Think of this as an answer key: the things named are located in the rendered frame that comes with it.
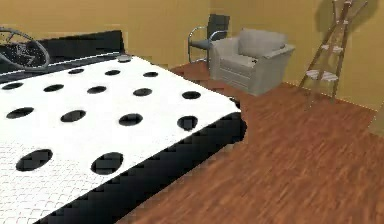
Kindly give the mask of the brown ladder shelf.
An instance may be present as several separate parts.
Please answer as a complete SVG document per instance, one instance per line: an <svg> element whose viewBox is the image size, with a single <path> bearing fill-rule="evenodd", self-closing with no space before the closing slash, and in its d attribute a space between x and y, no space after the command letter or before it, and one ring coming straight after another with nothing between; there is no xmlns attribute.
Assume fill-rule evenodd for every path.
<svg viewBox="0 0 384 224"><path fill-rule="evenodd" d="M335 100L352 21L368 5L368 0L364 0L353 11L355 2L356 0L332 0L333 21L299 84L303 88L308 79L313 81L308 93L307 110L320 94L322 81L332 84L331 101Z"/></svg>

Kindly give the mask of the white black-dotted bed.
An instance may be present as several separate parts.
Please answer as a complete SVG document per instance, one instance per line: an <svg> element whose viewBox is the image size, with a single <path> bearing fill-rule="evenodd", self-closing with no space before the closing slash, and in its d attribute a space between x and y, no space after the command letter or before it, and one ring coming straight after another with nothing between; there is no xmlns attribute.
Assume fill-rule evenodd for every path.
<svg viewBox="0 0 384 224"><path fill-rule="evenodd" d="M0 59L0 224L115 224L244 138L236 99L127 54L119 31L38 42L45 69Z"/></svg>

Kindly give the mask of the black metal-frame chair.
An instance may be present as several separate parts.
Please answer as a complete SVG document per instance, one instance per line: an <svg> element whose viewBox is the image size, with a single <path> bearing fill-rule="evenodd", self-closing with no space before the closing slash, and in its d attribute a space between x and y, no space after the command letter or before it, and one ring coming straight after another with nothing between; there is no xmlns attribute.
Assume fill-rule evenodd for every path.
<svg viewBox="0 0 384 224"><path fill-rule="evenodd" d="M208 23L206 26L197 26L193 28L187 37L187 55L188 61L193 63L191 57L191 48L197 48L204 50L206 56L204 58L197 59L199 61L205 61L207 64L210 63L210 47L213 41L225 39L228 34L228 28L230 23L230 17L222 14L210 14ZM205 29L206 38L201 40L193 40L192 37L197 30Z"/></svg>

